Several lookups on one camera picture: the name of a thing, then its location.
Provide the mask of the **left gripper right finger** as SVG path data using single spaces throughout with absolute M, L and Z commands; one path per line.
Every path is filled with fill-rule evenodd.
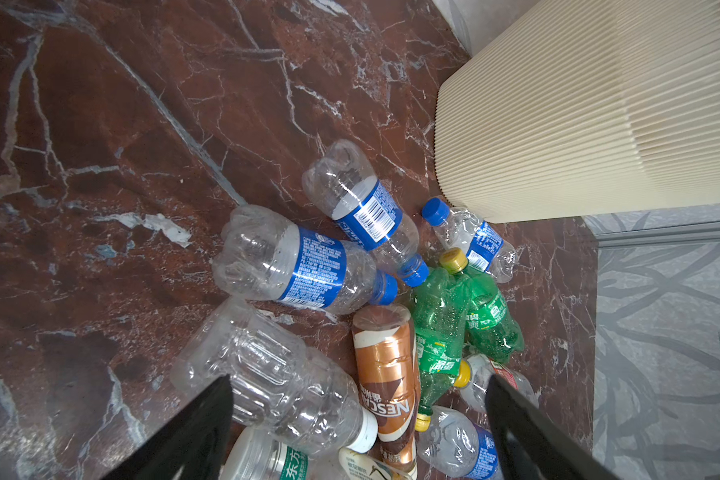
M 506 479 L 617 479 L 503 378 L 490 379 L 485 404 Z

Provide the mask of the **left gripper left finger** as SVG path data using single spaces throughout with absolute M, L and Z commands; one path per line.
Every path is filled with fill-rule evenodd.
M 230 439 L 234 394 L 223 375 L 105 477 L 217 479 Z

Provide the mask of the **clear bottle green label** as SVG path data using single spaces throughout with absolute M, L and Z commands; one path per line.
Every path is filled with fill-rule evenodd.
M 310 458 L 262 429 L 246 427 L 237 438 L 220 479 L 349 479 L 336 456 Z

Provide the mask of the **large clear bottle white cap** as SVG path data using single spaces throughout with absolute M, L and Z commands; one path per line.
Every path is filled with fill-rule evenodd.
M 172 384 L 189 396 L 227 376 L 233 418 L 312 457 L 341 448 L 368 452 L 376 417 L 335 361 L 242 299 L 227 298 L 175 360 Z

